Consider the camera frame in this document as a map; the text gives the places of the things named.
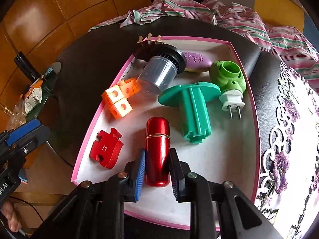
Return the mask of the person's left hand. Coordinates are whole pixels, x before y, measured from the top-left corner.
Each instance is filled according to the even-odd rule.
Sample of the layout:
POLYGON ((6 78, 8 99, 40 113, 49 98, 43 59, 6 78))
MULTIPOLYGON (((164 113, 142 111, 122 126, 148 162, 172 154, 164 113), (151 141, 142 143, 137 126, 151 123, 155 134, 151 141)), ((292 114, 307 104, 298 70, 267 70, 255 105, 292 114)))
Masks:
POLYGON ((22 228, 22 224, 17 212, 15 211, 15 207, 9 200, 7 200, 1 207, 1 213, 6 217, 8 227, 12 232, 18 232, 22 228))

